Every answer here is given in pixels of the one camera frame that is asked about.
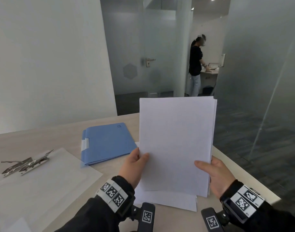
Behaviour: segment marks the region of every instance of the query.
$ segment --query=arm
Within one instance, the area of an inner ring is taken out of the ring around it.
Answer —
[[[112,178],[125,192],[134,194],[143,168],[149,159],[149,154],[139,157],[139,148],[135,149],[127,157],[118,176]],[[77,214],[63,227],[55,232],[119,232],[119,223],[131,215],[131,208],[120,217],[114,213],[109,205],[98,195],[91,198],[77,212]]]
[[[211,69],[207,66],[207,64],[203,61],[203,59],[200,59],[200,63],[205,67],[206,72],[211,72]]]
[[[212,157],[211,164],[195,161],[195,165],[210,174],[210,189],[222,203],[243,187],[243,183],[236,180],[225,164],[215,157]],[[295,232],[295,217],[288,212],[275,210],[267,202],[263,202],[244,224],[230,213],[229,219],[232,224],[246,232]]]

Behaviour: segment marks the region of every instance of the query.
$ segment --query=hand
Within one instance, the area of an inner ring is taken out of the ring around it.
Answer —
[[[210,188],[218,199],[235,181],[234,175],[230,172],[226,165],[214,156],[212,156],[211,164],[196,160],[195,166],[210,175]]]
[[[206,72],[212,72],[209,67],[206,67]]]
[[[139,157],[139,148],[134,149],[125,160],[118,175],[125,178],[135,189],[141,180],[143,169],[149,157],[149,153]]]

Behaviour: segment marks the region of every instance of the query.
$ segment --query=metal clip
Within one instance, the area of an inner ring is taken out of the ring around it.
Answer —
[[[2,172],[3,177],[7,177],[17,171],[20,172],[21,175],[26,174],[27,172],[35,169],[36,167],[44,164],[45,162],[47,162],[49,160],[48,155],[50,153],[52,153],[54,150],[49,151],[48,153],[46,153],[44,156],[42,156],[41,158],[37,159],[37,160],[33,160],[33,158],[29,157],[26,160],[23,161],[1,161],[1,163],[15,163],[17,162],[17,164],[7,168],[5,171]]]

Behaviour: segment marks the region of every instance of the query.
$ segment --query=blue folder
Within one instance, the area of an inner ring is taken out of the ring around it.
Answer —
[[[124,156],[135,144],[124,123],[87,128],[82,133],[81,161],[92,165]]]

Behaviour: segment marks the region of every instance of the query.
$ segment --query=hexagon decal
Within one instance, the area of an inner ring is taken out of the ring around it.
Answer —
[[[124,77],[132,80],[138,75],[137,67],[133,64],[129,63],[125,67],[123,67]]]

